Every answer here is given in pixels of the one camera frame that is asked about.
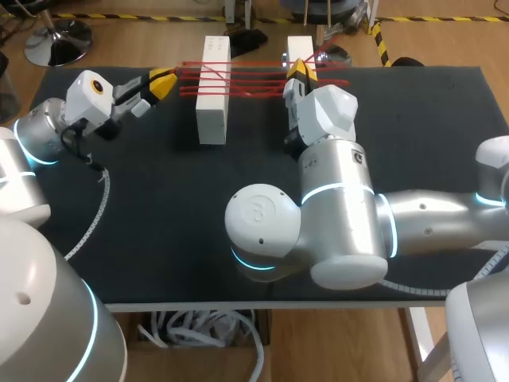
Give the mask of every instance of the table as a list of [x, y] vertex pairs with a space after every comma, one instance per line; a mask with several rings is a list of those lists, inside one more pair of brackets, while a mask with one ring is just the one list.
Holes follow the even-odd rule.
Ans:
[[[64, 97], [81, 69], [48, 71], [34, 104]], [[146, 72], [92, 68], [113, 84]], [[507, 133], [478, 68], [351, 68], [358, 97], [358, 142], [376, 192], [476, 188], [476, 148]], [[299, 199], [297, 165], [282, 153], [282, 99], [231, 99], [226, 146], [200, 146], [195, 100], [173, 92], [143, 120], [127, 118], [113, 142], [89, 140], [111, 172], [111, 196], [97, 229], [71, 265], [112, 311], [440, 305], [381, 286], [324, 290], [307, 272], [261, 284], [237, 271], [223, 225], [230, 197], [268, 183]], [[41, 232], [65, 254], [91, 223], [103, 188], [98, 174], [64, 158], [38, 175], [52, 206]], [[390, 260], [387, 278], [413, 287], [450, 288], [473, 275], [491, 251], [441, 251]]]

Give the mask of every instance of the white cable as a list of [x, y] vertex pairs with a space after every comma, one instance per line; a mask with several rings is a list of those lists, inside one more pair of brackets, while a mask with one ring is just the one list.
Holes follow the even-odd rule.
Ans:
[[474, 280], [484, 279], [490, 275], [493, 269], [507, 256], [509, 253], [509, 245], [506, 245], [502, 249], [499, 249], [490, 259], [484, 264], [484, 267], [477, 273]]
[[99, 209], [97, 210], [97, 213], [95, 214], [94, 220], [91, 222], [90, 227], [88, 227], [88, 230], [85, 232], [81, 240], [78, 242], [77, 245], [64, 257], [67, 261], [69, 261], [87, 242], [90, 235], [94, 232], [95, 227], [99, 223], [99, 220], [101, 219], [101, 216], [103, 215], [104, 209], [106, 208], [106, 203], [108, 202], [108, 197], [110, 196], [110, 187], [111, 187], [111, 179], [110, 179], [110, 173], [107, 169], [104, 169], [103, 176], [99, 179], [99, 182], [104, 181], [104, 192], [103, 192], [103, 199], [101, 200], [101, 203], [99, 205]]
[[[262, 340], [255, 326], [255, 312], [253, 310], [251, 310], [251, 319], [234, 310], [179, 310], [166, 323], [166, 335], [170, 343], [165, 343], [159, 334], [159, 330], [163, 329], [166, 314], [166, 312], [160, 312], [159, 317], [157, 317], [157, 312], [152, 312], [150, 316], [152, 333], [143, 328], [142, 325], [138, 325], [139, 332], [162, 349], [167, 349], [170, 346], [215, 346], [221, 348], [229, 346], [239, 329], [239, 324], [244, 324], [247, 327], [247, 333], [253, 335], [258, 354], [249, 381], [255, 382], [258, 380], [263, 368], [264, 352]], [[218, 329], [224, 329], [225, 324], [228, 324], [227, 328], [222, 333], [218, 333]], [[212, 329], [216, 330], [217, 337], [211, 335]]]
[[451, 349], [451, 370], [453, 371], [454, 382], [461, 382], [460, 370], [458, 368], [456, 360], [454, 359], [454, 354], [453, 354], [452, 349]]
[[256, 360], [256, 365], [255, 365], [254, 370], [251, 374], [251, 378], [249, 379], [249, 382], [256, 382], [258, 380], [258, 378], [260, 377], [260, 374], [262, 373], [263, 361], [265, 358], [260, 334], [258, 333], [256, 326], [253, 325], [253, 322], [251, 322], [248, 318], [246, 318], [239, 312], [235, 312], [234, 310], [229, 310], [229, 311], [223, 312], [223, 313], [241, 321], [253, 333], [253, 340], [254, 340], [254, 345], [256, 346], [256, 352], [258, 354], [258, 359]]
[[140, 331], [141, 334], [143, 334], [145, 337], [147, 337], [157, 347], [159, 347], [159, 348], [167, 348], [168, 347], [167, 344], [165, 344], [164, 346], [161, 346], [161, 344], [159, 342], [157, 342], [157, 340], [152, 336], [152, 334], [147, 332], [146, 329], [142, 325], [138, 324], [138, 330]]
[[[490, 275], [493, 269], [509, 254], [509, 245], [506, 245], [502, 249], [499, 249], [490, 259], [484, 264], [481, 270], [474, 277], [474, 280], [483, 279]], [[379, 282], [380, 285], [387, 287], [398, 292], [415, 294], [418, 296], [430, 296], [430, 297], [446, 297], [450, 289], [426, 289], [426, 288], [414, 288], [412, 286], [402, 285], [393, 283], [388, 280], [382, 280]]]
[[430, 297], [445, 297], [450, 289], [426, 289], [426, 288], [414, 288], [412, 286], [406, 286], [402, 284], [393, 283], [392, 281], [382, 280], [379, 282], [383, 287], [397, 290], [398, 292], [416, 294], [418, 296], [430, 296]]

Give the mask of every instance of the wooden floor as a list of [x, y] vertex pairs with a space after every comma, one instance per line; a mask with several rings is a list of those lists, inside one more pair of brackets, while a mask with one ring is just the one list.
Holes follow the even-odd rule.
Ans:
[[[509, 10], [509, 0], [500, 0]], [[498, 13], [489, 0], [381, 0], [380, 16], [489, 16]], [[75, 67], [174, 66], [199, 60], [204, 35], [222, 34], [211, 24], [164, 24], [142, 21], [91, 21], [95, 45]], [[279, 60], [286, 36], [313, 34], [301, 25], [257, 25], [269, 42], [241, 60]], [[392, 60], [408, 56], [426, 65], [480, 66], [499, 106], [509, 119], [509, 23], [442, 22], [382, 25]], [[15, 36], [3, 52], [11, 59], [10, 75], [23, 103], [29, 104], [45, 69], [25, 60], [28, 33]], [[379, 67], [372, 36], [341, 37], [355, 66]], [[442, 308], [428, 310], [433, 337], [445, 331]], [[241, 349], [133, 350], [128, 382], [241, 381], [255, 364], [255, 351]], [[266, 348], [264, 381], [406, 382], [414, 378], [409, 350], [398, 311], [387, 310], [276, 310], [272, 342]]]

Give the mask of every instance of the black cable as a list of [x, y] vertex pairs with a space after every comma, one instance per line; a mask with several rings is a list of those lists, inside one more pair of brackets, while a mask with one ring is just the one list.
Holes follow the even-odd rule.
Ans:
[[156, 74], [154, 77], [149, 78], [148, 80], [142, 80], [139, 85], [135, 86], [134, 88], [128, 90], [124, 94], [122, 94], [120, 97], [118, 97], [115, 100], [115, 106], [121, 105], [124, 102], [128, 101], [132, 97], [136, 95], [136, 93], [140, 92], [146, 85], [150, 84], [151, 82], [154, 82], [155, 80], [167, 76], [168, 74], [175, 73], [175, 69], [165, 70], [164, 72], [160, 72]]
[[498, 10], [499, 12], [502, 12], [503, 14], [506, 14], [507, 16], [509, 16], [509, 13], [506, 12], [505, 10], [501, 10], [498, 6], [497, 6], [497, 3], [499, 2], [499, 0], [495, 0], [495, 2], [493, 3], [493, 8], [495, 8], [496, 10]]
[[[81, 144], [83, 142], [83, 131], [85, 130], [86, 125], [84, 126], [67, 126], [61, 133], [60, 133], [60, 141], [62, 142], [62, 146], [74, 157], [78, 158], [80, 161], [84, 162], [87, 166], [92, 168], [95, 171], [102, 172], [105, 170], [104, 166], [99, 164], [98, 162], [95, 162], [92, 159], [91, 154], [89, 155], [83, 155], [81, 154]], [[65, 141], [66, 134], [71, 131], [74, 134], [72, 135], [74, 141], [75, 150], [72, 149], [71, 146]]]
[[[35, 23], [37, 22], [37, 18], [31, 18], [32, 23], [23, 28], [25, 22], [29, 20], [28, 18], [8, 18], [6, 22], [0, 25], [0, 47], [2, 47], [14, 34], [18, 32], [24, 32], [26, 30], [31, 29]], [[7, 29], [6, 27], [12, 22], [16, 21], [17, 24], [12, 29]]]

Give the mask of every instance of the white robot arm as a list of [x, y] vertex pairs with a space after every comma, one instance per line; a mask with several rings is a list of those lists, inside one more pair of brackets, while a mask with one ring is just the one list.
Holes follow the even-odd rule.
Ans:
[[126, 113], [141, 117], [176, 82], [173, 69], [160, 68], [114, 87], [100, 74], [85, 70], [69, 87], [65, 101], [47, 99], [17, 120], [12, 130], [36, 172], [56, 164], [67, 151], [91, 164], [91, 158], [80, 152], [83, 137], [95, 132], [112, 140]]
[[225, 212], [232, 251], [251, 278], [274, 281], [308, 268], [324, 288], [358, 289], [381, 281], [387, 258], [397, 253], [509, 240], [504, 197], [509, 137], [480, 145], [476, 193], [375, 195], [366, 154], [355, 142], [355, 97], [333, 85], [301, 92], [296, 81], [306, 79], [289, 81], [286, 106], [294, 126], [289, 146], [297, 151], [301, 206], [283, 190], [250, 185], [233, 196]]
[[0, 127], [0, 380], [123, 381], [122, 331], [35, 229], [49, 215], [14, 133]]

